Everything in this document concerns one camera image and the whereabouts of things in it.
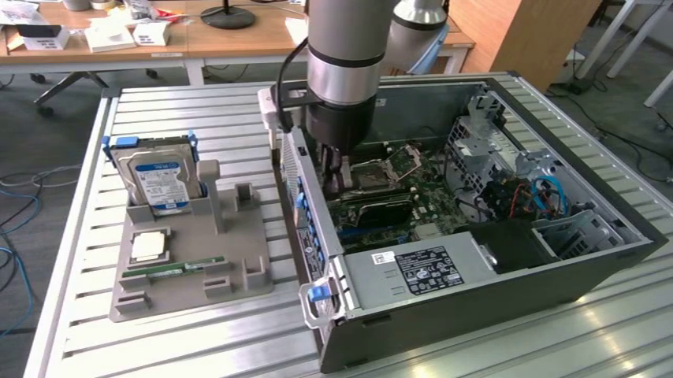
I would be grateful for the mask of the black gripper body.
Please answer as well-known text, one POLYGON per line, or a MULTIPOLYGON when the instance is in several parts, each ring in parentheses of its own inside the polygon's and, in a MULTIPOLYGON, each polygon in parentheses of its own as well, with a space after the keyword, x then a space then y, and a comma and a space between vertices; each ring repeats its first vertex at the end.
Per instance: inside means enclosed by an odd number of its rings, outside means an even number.
POLYGON ((308 129, 314 139, 349 154, 364 142, 375 120, 377 97, 352 106, 309 105, 308 129))

